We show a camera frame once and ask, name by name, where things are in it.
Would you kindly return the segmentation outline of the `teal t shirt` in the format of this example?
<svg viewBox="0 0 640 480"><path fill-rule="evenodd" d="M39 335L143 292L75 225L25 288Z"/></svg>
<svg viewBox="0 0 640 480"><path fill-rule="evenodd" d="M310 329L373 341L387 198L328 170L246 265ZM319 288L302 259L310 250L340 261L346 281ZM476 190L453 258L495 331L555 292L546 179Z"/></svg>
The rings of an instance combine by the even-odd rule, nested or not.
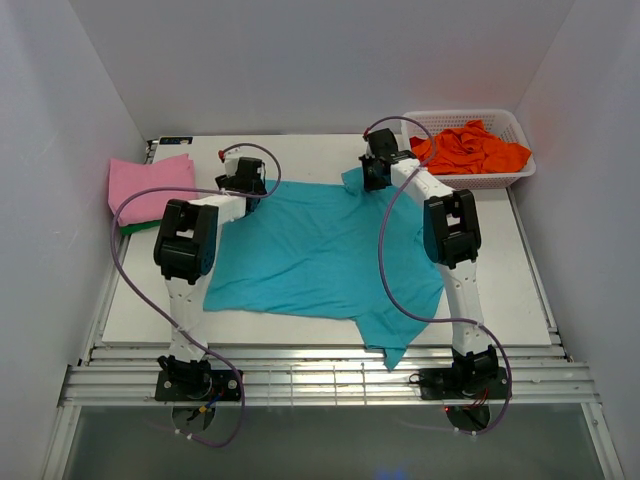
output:
<svg viewBox="0 0 640 480"><path fill-rule="evenodd" d="M394 188L286 182L224 225L204 310L352 320L394 369L426 328L443 280L422 241L422 211Z"/></svg>

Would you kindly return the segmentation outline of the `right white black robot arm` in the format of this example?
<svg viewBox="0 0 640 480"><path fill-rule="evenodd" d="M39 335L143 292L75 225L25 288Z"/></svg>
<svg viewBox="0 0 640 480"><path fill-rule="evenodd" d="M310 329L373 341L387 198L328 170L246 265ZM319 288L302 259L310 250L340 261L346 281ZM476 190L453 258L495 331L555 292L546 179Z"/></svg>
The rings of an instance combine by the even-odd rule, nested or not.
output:
<svg viewBox="0 0 640 480"><path fill-rule="evenodd" d="M477 259L481 233L475 198L468 190L455 190L429 173L410 151L401 150L389 129L363 134L366 153L362 164L367 192L395 187L423 212L423 246L438 267L452 316L450 368L432 371L427 385L474 397L499 374L497 352L483 329L484 316L477 288Z"/></svg>

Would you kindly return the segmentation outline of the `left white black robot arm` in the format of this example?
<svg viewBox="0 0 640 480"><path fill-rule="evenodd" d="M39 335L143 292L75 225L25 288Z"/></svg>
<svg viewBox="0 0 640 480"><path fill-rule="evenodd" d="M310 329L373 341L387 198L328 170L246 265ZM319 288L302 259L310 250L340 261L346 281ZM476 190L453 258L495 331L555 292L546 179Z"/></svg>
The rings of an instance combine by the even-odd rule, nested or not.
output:
<svg viewBox="0 0 640 480"><path fill-rule="evenodd" d="M212 276L218 230L252 213L267 194L262 160L234 150L224 161L224 170L216 178L217 194L169 200L153 253L174 320L169 354L159 364L168 381L194 400L205 397L212 387L211 367L201 349L206 339L198 326L198 309Z"/></svg>

